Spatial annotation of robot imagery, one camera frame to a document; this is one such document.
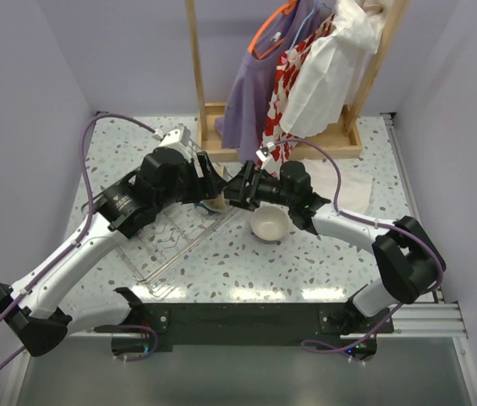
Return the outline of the beige bowl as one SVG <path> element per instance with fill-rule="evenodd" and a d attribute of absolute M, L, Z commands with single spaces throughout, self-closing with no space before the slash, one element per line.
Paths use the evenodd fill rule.
<path fill-rule="evenodd" d="M 223 164 L 222 165 L 218 164 L 216 166 L 216 172 L 222 180 L 219 181 L 217 184 L 219 194 L 212 201 L 212 203 L 213 203 L 213 208 L 215 209 L 215 211 L 221 212 L 226 209 L 226 199 L 224 197 L 224 188 L 227 185 L 227 182 L 229 181 L 229 179 L 231 178 L 231 175 L 228 171 L 228 167 Z"/>

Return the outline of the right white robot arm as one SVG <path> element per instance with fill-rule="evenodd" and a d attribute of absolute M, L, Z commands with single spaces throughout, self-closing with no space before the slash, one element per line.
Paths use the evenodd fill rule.
<path fill-rule="evenodd" d="M 224 196 L 232 206 L 248 211 L 262 202 L 285 206 L 296 228 L 348 242 L 375 257 L 379 278 L 353 294 L 333 317 L 349 331 L 364 332 L 391 305 L 412 304 L 436 288 L 446 270 L 445 261 L 415 218 L 380 222 L 339 211 L 334 201 L 314 191 L 301 162 L 284 163 L 278 178 L 247 162 L 229 181 Z"/>

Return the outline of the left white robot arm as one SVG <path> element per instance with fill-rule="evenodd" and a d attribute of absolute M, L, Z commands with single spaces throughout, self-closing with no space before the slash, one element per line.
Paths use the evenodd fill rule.
<path fill-rule="evenodd" d="M 161 211 L 176 203 L 217 198 L 225 185 L 206 152 L 187 158 L 171 148 L 156 148 L 140 167 L 101 193 L 79 228 L 35 270 L 11 285 L 0 283 L 3 319 L 34 357 L 81 330 L 111 325 L 137 330 L 143 321 L 137 299 L 68 311 L 59 305 L 90 269 L 152 224 Z"/>

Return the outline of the red bowl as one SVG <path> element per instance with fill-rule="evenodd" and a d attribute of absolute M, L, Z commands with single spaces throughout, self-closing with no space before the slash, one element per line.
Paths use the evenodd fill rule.
<path fill-rule="evenodd" d="M 263 239 L 257 235 L 254 235 L 256 241 L 258 241 L 260 244 L 269 244 L 269 245 L 279 245 L 282 243 L 284 238 L 281 239 Z"/>

